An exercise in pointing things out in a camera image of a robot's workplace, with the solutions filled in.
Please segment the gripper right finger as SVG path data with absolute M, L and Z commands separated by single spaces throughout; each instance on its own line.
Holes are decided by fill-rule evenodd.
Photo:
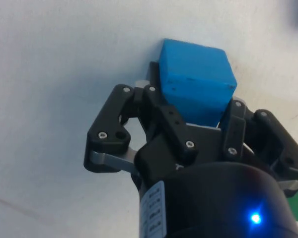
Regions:
M 268 110 L 252 112 L 231 99 L 220 120 L 222 158 L 270 174 L 284 191 L 298 191 L 298 144 Z

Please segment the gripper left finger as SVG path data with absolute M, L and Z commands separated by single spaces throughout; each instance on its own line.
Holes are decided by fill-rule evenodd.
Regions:
M 118 84 L 112 90 L 87 133 L 84 156 L 87 170 L 138 173 L 134 165 L 136 151 L 129 147 L 131 136 L 124 127 L 130 118 L 140 121 L 147 142 L 163 135 L 177 161 L 185 165 L 195 161 L 197 143 L 179 112 L 162 94 L 157 62 L 150 62 L 147 79 L 149 84 L 143 88 Z

